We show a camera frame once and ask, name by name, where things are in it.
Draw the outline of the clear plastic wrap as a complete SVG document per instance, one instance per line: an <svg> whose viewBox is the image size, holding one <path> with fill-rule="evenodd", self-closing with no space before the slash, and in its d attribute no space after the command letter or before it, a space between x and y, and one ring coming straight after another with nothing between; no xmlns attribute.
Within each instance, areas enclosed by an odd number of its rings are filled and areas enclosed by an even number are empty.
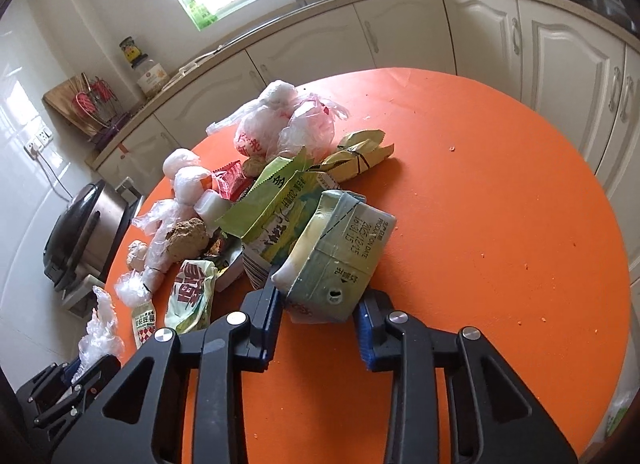
<svg viewBox="0 0 640 464"><path fill-rule="evenodd" d="M73 384L102 357L110 354L119 358L124 353L124 342L117 335L118 321L111 295L100 287L93 287L92 291L96 306L86 325L86 334L78 342L79 366L72 377Z"/></svg>

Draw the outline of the green crushed milk carton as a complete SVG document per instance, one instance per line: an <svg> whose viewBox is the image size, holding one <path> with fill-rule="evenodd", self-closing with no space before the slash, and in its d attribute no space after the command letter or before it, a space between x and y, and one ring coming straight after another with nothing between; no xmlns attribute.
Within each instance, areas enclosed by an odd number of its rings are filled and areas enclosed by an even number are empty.
<svg viewBox="0 0 640 464"><path fill-rule="evenodd" d="M271 282L295 323L344 322L355 310L397 218L362 195L326 190Z"/></svg>

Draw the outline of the yellow snack wrapper bag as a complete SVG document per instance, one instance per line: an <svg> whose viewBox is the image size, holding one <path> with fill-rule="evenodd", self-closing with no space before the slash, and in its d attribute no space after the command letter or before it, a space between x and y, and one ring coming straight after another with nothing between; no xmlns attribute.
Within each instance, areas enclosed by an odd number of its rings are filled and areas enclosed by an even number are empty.
<svg viewBox="0 0 640 464"><path fill-rule="evenodd" d="M385 132L382 129L363 129L349 133L311 171L325 172L337 183L353 179L380 164L395 151L395 145L384 145Z"/></svg>

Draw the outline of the clear bag with white trash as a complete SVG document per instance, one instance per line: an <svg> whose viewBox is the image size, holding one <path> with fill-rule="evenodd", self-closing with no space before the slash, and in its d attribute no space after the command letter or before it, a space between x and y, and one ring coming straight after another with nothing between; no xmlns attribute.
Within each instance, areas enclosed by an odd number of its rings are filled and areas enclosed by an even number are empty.
<svg viewBox="0 0 640 464"><path fill-rule="evenodd" d="M206 134L230 128L233 147L245 158L270 161L304 151L319 161L331 148L335 123L349 117L333 99L277 80L230 116L210 123Z"/></svg>

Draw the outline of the small red green packet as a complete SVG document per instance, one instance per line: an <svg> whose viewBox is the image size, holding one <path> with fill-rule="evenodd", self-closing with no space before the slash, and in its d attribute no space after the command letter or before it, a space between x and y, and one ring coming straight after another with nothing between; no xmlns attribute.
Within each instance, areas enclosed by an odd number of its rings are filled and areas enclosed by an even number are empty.
<svg viewBox="0 0 640 464"><path fill-rule="evenodd" d="M156 311L152 302L145 302L131 310L134 343L139 349L156 330Z"/></svg>

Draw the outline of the white stool under table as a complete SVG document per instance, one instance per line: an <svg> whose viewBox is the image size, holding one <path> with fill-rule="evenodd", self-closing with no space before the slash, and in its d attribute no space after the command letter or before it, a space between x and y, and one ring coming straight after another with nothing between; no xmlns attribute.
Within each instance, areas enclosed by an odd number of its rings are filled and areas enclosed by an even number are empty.
<svg viewBox="0 0 640 464"><path fill-rule="evenodd" d="M69 290L63 291L61 308L79 319L88 320L96 307L94 288L103 289L104 282L93 275L73 283Z"/></svg>

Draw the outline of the green white snack packet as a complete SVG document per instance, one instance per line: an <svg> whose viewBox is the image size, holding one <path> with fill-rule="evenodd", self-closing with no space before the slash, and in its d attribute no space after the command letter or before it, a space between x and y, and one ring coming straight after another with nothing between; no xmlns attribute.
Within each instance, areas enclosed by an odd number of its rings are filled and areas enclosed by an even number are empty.
<svg viewBox="0 0 640 464"><path fill-rule="evenodd" d="M188 259L181 264L167 303L167 328L186 334L210 325L217 276L212 261Z"/></svg>

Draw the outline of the clear crumpled plastic bag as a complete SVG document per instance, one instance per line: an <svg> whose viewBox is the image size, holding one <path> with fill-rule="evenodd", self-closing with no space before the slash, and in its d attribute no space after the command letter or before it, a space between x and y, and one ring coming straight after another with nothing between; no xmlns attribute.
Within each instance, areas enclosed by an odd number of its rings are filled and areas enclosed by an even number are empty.
<svg viewBox="0 0 640 464"><path fill-rule="evenodd" d="M130 309L149 302L160 289L166 273L175 262L168 253L169 232L180 221L195 216L193 207L175 199L154 203L148 213L134 217L132 224L140 229L148 242L134 241L127 254L128 273L119 277L114 289L117 297Z"/></svg>

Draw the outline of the black steel electric cooker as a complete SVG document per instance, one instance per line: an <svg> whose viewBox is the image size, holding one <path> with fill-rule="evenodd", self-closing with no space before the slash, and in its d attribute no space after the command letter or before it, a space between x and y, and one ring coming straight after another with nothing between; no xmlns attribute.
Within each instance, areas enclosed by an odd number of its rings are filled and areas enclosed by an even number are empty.
<svg viewBox="0 0 640 464"><path fill-rule="evenodd" d="M104 282L131 221L131 207L105 180L86 185L58 217L43 251L44 275L57 292L86 276Z"/></svg>

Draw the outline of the white yellow snack packet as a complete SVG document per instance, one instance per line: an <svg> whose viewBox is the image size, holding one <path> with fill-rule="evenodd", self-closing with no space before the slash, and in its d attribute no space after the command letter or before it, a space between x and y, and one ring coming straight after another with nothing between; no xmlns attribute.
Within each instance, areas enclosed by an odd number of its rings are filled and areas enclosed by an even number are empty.
<svg viewBox="0 0 640 464"><path fill-rule="evenodd" d="M218 293L228 289L244 273L243 248L241 244L229 247L216 260L217 276L214 290Z"/></svg>

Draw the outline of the black dark snack wrapper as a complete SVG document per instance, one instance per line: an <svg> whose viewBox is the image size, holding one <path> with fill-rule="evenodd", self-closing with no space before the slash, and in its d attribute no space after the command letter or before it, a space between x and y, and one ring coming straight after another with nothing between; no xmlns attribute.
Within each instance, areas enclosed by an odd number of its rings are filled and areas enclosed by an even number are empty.
<svg viewBox="0 0 640 464"><path fill-rule="evenodd" d="M216 260L220 258L221 255L223 255L229 247L234 247L238 244L242 245L242 242L239 238L231 236L218 228L214 231L213 236L209 239L209 243L207 244L205 250L201 253L200 258L205 259L209 262L213 262L215 265Z"/></svg>

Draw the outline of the green snack bag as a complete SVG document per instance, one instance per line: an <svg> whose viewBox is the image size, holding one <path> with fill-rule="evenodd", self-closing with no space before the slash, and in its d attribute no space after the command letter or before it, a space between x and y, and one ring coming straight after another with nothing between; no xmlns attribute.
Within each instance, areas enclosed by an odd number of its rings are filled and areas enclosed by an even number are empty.
<svg viewBox="0 0 640 464"><path fill-rule="evenodd" d="M310 167L305 150L292 159L274 158L218 221L223 232L241 240L244 271L254 289L263 287L270 269L288 257L322 192L338 187L331 175Z"/></svg>

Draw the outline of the large glass jar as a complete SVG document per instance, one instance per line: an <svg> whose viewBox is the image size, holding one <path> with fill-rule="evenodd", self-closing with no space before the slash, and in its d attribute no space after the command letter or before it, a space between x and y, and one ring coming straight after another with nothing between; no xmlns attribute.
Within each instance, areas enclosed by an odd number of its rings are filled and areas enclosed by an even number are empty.
<svg viewBox="0 0 640 464"><path fill-rule="evenodd" d="M145 97L151 98L159 93L169 82L165 69L147 54L139 56L131 65L137 76L137 85Z"/></svg>

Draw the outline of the green bottle on windowsill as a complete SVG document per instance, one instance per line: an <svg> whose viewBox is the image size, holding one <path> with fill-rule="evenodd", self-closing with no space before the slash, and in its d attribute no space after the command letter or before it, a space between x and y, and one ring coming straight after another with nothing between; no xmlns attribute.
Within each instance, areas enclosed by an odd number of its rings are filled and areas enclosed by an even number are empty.
<svg viewBox="0 0 640 464"><path fill-rule="evenodd" d="M218 17L198 0L186 0L186 8L195 27L200 31L218 20Z"/></svg>

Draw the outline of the wall power socket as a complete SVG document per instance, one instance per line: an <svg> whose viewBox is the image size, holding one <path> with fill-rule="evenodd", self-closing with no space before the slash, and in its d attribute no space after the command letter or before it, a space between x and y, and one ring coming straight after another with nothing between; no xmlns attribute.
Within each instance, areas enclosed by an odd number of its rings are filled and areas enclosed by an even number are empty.
<svg viewBox="0 0 640 464"><path fill-rule="evenodd" d="M24 150L32 160L37 160L40 156L40 152L44 148L50 145L53 140L53 133L46 125L36 128L35 131L30 132L27 135Z"/></svg>

